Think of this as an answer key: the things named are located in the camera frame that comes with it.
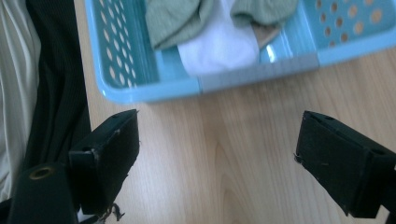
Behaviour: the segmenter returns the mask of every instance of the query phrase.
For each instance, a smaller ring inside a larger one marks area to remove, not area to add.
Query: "laundry basket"
[[[145,0],[86,0],[96,82],[109,100],[162,101],[283,77],[396,45],[396,0],[300,0],[260,63],[189,77],[177,48],[149,44]]]

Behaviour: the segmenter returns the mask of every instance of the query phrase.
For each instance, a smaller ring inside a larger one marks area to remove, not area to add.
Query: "wood grain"
[[[75,4],[92,127],[140,111],[141,152],[116,200],[119,223],[385,223],[384,208],[376,220],[346,217],[293,152],[305,110],[394,150],[396,49],[204,96],[115,105],[96,88],[84,4]]]

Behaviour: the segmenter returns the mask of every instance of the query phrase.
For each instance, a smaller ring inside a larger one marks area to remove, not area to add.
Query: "metal grommet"
[[[33,171],[30,175],[29,178],[33,180],[39,180],[39,179],[44,179],[50,175],[53,175],[55,173],[55,169],[50,167],[50,166],[45,166],[42,167],[38,170]]]

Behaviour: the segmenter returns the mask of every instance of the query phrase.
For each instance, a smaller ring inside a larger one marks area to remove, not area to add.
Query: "gray-green cloth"
[[[298,0],[236,0],[231,9],[233,24],[245,26],[255,21],[273,25],[285,21],[297,8]]]
[[[209,19],[213,1],[147,0],[146,22],[151,46],[165,49],[198,35]]]
[[[154,49],[166,49],[196,37],[210,18],[213,1],[146,0],[146,23]],[[296,9],[298,0],[229,0],[235,26],[284,22]]]

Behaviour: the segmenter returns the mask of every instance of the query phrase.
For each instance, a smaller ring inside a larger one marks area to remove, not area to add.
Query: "white sock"
[[[259,45],[251,26],[235,27],[230,16],[234,0],[215,0],[204,30],[177,45],[190,76],[204,76],[246,67],[259,61]]]

